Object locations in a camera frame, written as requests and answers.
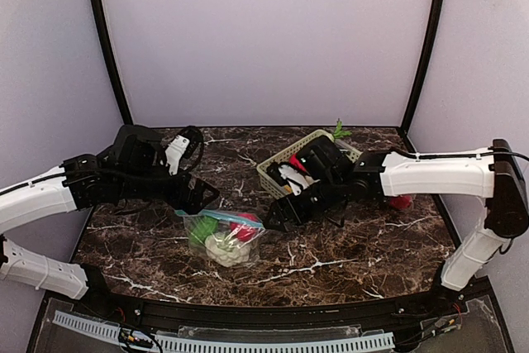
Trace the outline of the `black frame post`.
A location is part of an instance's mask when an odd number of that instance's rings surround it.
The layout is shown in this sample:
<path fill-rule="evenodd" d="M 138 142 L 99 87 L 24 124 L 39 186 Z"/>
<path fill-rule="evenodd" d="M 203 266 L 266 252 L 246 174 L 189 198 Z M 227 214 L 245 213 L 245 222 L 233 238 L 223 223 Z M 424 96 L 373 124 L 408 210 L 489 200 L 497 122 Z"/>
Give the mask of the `black frame post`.
<path fill-rule="evenodd" d="M 112 48 L 112 41 L 108 29 L 103 0 L 90 0 L 90 3 L 92 8 L 93 20 L 98 34 L 99 46 L 102 52 L 104 64 L 107 69 L 107 75 L 111 84 L 112 93 L 117 105 L 117 109 L 121 116 L 122 122 L 126 125 L 131 125 L 133 123 L 133 117 L 131 115 L 131 109 L 126 99 L 122 79 L 117 67 L 116 57 Z"/>
<path fill-rule="evenodd" d="M 431 55 L 436 41 L 436 34 L 441 19 L 443 2 L 444 0 L 431 0 L 421 54 L 417 62 L 417 69 L 412 82 L 412 88 L 408 97 L 403 119 L 400 124 L 400 131 L 405 136 L 410 131 L 412 121 L 422 94 L 423 85 L 427 76 Z"/>

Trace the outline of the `black left frame post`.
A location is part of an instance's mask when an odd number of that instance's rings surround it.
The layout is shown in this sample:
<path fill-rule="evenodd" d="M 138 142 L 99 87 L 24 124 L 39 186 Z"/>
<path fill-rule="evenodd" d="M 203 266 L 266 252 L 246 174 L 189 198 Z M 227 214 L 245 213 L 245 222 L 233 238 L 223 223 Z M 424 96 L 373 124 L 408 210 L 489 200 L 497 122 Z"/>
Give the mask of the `black left frame post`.
<path fill-rule="evenodd" d="M 99 46 L 102 52 L 104 64 L 107 69 L 107 75 L 111 84 L 112 93 L 117 105 L 117 109 L 121 116 L 122 122 L 126 125 L 131 125 L 133 123 L 133 117 L 131 115 L 131 109 L 126 99 L 122 79 L 117 67 L 116 57 L 112 48 L 112 41 L 108 29 L 103 0 L 90 0 L 90 3 L 92 8 L 93 20 L 98 34 Z"/>

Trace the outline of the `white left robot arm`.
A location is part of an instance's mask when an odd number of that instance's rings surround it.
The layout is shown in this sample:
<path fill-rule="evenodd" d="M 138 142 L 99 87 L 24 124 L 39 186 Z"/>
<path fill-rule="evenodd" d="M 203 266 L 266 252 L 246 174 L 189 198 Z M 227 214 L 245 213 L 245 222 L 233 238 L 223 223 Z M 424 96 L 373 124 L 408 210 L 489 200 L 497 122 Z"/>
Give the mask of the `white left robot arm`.
<path fill-rule="evenodd" d="M 203 134 L 186 126 L 168 144 L 147 126 L 123 125 L 97 155 L 79 155 L 1 192 L 1 232 L 44 217 L 100 204 L 138 199 L 162 201 L 197 214 L 214 202 L 216 188 L 193 176 L 204 152 Z M 82 300 L 107 290 L 101 271 L 26 250 L 1 237 L 1 278 Z"/>

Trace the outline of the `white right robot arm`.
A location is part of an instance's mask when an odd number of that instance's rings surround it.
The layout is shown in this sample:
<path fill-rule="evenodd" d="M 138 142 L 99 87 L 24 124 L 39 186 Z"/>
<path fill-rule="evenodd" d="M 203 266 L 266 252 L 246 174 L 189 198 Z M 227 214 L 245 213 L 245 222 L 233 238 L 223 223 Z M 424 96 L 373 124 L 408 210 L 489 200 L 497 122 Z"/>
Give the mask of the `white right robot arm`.
<path fill-rule="evenodd" d="M 339 204 L 410 194 L 452 194 L 481 198 L 485 212 L 474 230 L 440 268 L 436 284 L 460 291 L 507 242 L 528 229 L 528 198 L 520 155 L 503 139 L 488 148 L 420 154 L 367 150 L 357 160 L 326 136 L 296 154 L 308 184 L 291 167 L 280 178 L 292 192 L 275 200 L 263 221 L 269 230 L 290 231 Z"/>

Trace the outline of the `green leafy vegetable toy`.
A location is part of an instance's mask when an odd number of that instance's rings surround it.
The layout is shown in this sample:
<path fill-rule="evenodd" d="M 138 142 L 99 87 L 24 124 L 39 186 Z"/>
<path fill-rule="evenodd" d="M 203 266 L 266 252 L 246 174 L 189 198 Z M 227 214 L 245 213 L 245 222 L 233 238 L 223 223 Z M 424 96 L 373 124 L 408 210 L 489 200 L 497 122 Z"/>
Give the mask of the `green leafy vegetable toy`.
<path fill-rule="evenodd" d="M 189 242 L 192 246 L 202 246 L 205 240 L 217 231 L 218 220 L 204 217 L 197 221 L 189 232 Z"/>

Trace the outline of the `white green cabbage toy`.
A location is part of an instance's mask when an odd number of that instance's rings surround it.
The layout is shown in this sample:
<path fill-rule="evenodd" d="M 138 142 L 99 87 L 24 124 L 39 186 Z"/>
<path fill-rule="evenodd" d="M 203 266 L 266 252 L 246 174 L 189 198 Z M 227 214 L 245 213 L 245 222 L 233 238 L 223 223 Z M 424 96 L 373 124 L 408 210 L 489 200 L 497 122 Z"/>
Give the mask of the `white green cabbage toy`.
<path fill-rule="evenodd" d="M 224 232 L 210 235 L 204 245 L 207 257 L 227 268 L 245 263 L 250 258 L 251 247 Z"/>

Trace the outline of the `round red fruit toy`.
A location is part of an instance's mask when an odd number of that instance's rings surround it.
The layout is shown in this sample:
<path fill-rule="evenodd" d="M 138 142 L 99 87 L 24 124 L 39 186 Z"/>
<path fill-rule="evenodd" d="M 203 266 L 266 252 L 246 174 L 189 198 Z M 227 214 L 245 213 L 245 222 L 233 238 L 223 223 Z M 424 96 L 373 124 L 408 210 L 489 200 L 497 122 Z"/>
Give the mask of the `round red fruit toy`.
<path fill-rule="evenodd" d="M 302 172 L 306 173 L 307 170 L 305 169 L 305 167 L 302 165 L 302 163 L 298 160 L 297 156 L 295 154 L 292 154 L 290 156 L 290 158 L 288 159 L 288 162 L 294 166 L 295 168 L 301 170 Z"/>

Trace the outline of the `pale green perforated basket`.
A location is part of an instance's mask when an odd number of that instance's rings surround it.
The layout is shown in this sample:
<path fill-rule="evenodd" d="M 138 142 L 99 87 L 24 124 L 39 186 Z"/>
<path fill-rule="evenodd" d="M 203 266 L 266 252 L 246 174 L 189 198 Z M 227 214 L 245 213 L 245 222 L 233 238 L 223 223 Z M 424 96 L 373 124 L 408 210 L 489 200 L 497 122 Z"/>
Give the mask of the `pale green perforated basket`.
<path fill-rule="evenodd" d="M 272 198 L 282 198 L 292 192 L 292 189 L 288 184 L 281 185 L 278 184 L 272 176 L 268 173 L 268 168 L 271 165 L 281 165 L 282 163 L 291 164 L 289 161 L 291 157 L 297 154 L 304 146 L 309 142 L 315 140 L 319 136 L 326 136 L 327 138 L 333 140 L 333 135 L 323 129 L 316 129 L 311 133 L 305 135 L 303 138 L 298 139 L 289 146 L 286 146 L 284 149 L 280 150 L 275 155 L 272 155 L 267 160 L 261 162 L 256 166 L 257 173 L 260 177 L 260 186 L 272 197 Z"/>

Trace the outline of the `black right frame post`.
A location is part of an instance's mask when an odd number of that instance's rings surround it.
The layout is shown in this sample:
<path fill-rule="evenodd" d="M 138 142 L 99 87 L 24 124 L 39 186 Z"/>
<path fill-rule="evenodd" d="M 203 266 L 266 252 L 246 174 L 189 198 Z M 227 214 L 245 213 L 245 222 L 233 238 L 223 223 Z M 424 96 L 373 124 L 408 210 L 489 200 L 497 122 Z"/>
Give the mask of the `black right frame post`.
<path fill-rule="evenodd" d="M 422 94 L 423 85 L 427 76 L 431 55 L 436 41 L 436 34 L 441 19 L 443 2 L 444 0 L 431 0 L 421 54 L 417 62 L 417 69 L 412 82 L 412 88 L 408 97 L 403 119 L 400 124 L 400 131 L 405 136 L 410 131 L 412 121 Z"/>

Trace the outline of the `white radish with leaves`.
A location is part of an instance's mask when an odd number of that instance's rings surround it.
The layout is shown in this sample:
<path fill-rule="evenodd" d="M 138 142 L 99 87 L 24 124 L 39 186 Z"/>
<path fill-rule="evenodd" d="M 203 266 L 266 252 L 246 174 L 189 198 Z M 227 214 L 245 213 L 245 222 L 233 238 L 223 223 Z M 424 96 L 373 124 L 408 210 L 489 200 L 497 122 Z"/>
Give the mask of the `white radish with leaves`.
<path fill-rule="evenodd" d="M 336 126 L 332 132 L 332 140 L 337 141 L 351 136 L 351 132 L 344 129 L 343 122 L 340 118 L 336 120 Z"/>

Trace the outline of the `black table edge rail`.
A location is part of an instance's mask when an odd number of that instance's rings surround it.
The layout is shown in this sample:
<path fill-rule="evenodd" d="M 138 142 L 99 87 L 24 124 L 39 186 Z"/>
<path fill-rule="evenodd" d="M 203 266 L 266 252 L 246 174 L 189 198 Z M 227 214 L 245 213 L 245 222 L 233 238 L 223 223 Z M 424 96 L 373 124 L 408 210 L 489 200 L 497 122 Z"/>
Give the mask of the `black table edge rail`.
<path fill-rule="evenodd" d="M 100 290 L 74 303 L 82 313 L 149 331 L 176 331 L 180 327 L 212 327 L 252 331 L 293 330 L 359 325 L 363 330 L 400 332 L 417 328 L 423 320 L 455 313 L 454 305 L 466 306 L 478 287 L 472 278 L 459 292 L 439 285 L 429 291 L 358 303 L 307 307 L 222 307 L 171 303 Z"/>

